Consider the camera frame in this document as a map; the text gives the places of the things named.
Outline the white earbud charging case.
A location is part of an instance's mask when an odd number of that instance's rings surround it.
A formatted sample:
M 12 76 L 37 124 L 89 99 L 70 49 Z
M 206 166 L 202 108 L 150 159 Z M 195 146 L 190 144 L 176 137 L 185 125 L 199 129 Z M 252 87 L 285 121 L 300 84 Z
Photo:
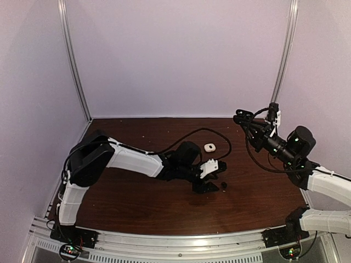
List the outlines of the white earbud charging case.
M 203 146 L 203 149 L 206 153 L 211 153 L 216 151 L 216 146 L 213 143 L 208 143 Z

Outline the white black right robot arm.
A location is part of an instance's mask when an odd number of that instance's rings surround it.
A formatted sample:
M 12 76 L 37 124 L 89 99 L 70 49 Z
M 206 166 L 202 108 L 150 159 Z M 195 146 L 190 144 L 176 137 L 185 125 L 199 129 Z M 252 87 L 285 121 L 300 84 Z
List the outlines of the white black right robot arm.
M 266 170 L 286 174 L 298 188 L 321 193 L 350 206 L 350 179 L 308 159 L 316 141 L 309 129 L 298 126 L 286 140 L 279 137 L 274 126 L 254 121 L 249 112 L 240 112 L 233 120 L 245 132 L 245 144 L 256 152 L 265 149 L 283 163 L 283 169 Z M 302 232 L 324 231 L 350 237 L 350 211 L 325 211 L 300 207 L 287 218 L 281 237 L 294 241 Z

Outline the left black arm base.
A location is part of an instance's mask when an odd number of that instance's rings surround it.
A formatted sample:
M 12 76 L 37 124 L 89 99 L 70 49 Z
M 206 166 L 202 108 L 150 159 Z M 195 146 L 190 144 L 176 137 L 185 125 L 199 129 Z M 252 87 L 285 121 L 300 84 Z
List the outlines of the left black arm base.
M 50 229 L 50 238 L 59 242 L 63 242 L 79 249 L 95 248 L 98 239 L 97 231 L 86 230 L 76 227 L 75 224 L 64 226 L 59 220 L 60 207 L 56 208 L 54 224 Z

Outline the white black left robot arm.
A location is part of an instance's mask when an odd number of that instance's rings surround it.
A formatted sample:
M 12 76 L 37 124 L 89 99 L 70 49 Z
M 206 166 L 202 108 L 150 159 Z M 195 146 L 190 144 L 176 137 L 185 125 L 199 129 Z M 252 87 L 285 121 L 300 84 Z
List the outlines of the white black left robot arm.
M 226 168 L 219 159 L 204 161 L 201 149 L 191 141 L 155 152 L 129 146 L 97 130 L 75 145 L 64 162 L 57 233 L 66 243 L 77 241 L 79 232 L 74 226 L 82 201 L 106 170 L 128 171 L 162 181 L 185 180 L 191 183 L 193 192 L 202 194 L 219 190 L 212 180 Z

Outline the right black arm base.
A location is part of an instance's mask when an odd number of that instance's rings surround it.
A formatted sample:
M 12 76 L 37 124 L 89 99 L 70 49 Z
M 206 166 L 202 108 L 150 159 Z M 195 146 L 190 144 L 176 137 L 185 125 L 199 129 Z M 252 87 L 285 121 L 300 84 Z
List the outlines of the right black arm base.
M 308 207 L 299 207 L 291 212 L 285 219 L 285 226 L 267 228 L 262 232 L 263 242 L 266 248 L 298 242 L 309 237 L 308 231 L 303 231 L 299 223 L 302 214 Z

